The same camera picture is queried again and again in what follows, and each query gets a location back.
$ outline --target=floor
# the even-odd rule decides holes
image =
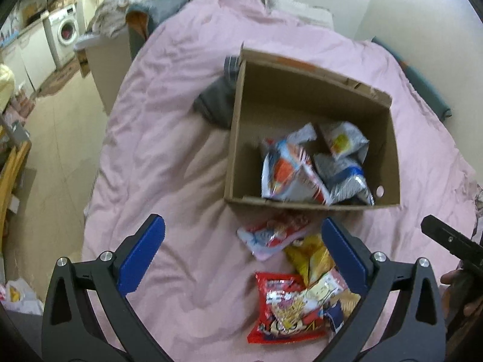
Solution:
[[[7,279],[23,277],[42,300],[56,260],[80,260],[106,122],[92,75],[79,72],[28,116],[32,149],[3,253]]]

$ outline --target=pink blanket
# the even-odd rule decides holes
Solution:
[[[242,42],[392,96],[401,205],[337,215],[369,249],[404,262],[428,257],[439,278],[458,260],[421,233],[421,220],[433,214],[467,236],[475,222],[474,171],[387,51],[269,15],[260,0],[194,0],[155,31],[124,79],[108,122],[83,251],[83,259],[92,260],[115,250],[150,213],[164,217],[166,239],[128,299],[175,361],[309,361],[325,345],[246,342],[258,315],[254,272],[293,268],[283,254],[257,262],[236,237],[240,225],[267,210],[224,202],[229,133],[191,107]],[[381,335],[393,303],[392,298],[370,344]],[[101,325],[119,346],[104,318]]]

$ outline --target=open cardboard box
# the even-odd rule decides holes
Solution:
[[[227,201],[324,210],[399,205],[398,151],[389,95],[335,72],[286,57],[242,49],[241,60],[226,173]],[[260,139],[280,138],[308,122],[327,121],[352,122],[369,139],[363,169],[375,205],[329,206],[262,198]],[[307,146],[308,152],[328,152],[322,141]]]

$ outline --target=washing machine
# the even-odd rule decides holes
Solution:
[[[74,57],[74,44],[79,37],[75,5],[52,12],[43,25],[56,67],[61,69]]]

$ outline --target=rug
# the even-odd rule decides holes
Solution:
[[[42,83],[37,96],[41,97],[58,93],[72,79],[79,68],[79,62],[73,58],[60,71],[55,71]]]

